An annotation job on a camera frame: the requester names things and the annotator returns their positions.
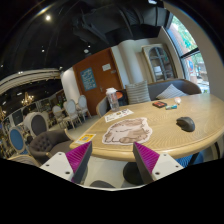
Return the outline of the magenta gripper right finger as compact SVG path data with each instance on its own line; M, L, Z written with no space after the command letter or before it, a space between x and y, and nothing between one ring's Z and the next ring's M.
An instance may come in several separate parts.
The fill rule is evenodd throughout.
M182 169L182 166L169 154L158 154L137 142L133 143L133 154L145 184L152 183Z

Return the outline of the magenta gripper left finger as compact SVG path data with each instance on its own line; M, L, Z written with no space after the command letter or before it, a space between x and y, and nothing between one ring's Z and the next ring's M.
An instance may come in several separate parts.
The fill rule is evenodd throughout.
M91 153L92 142L87 142L67 153L56 153L41 166L41 169L70 182L80 184L87 170Z

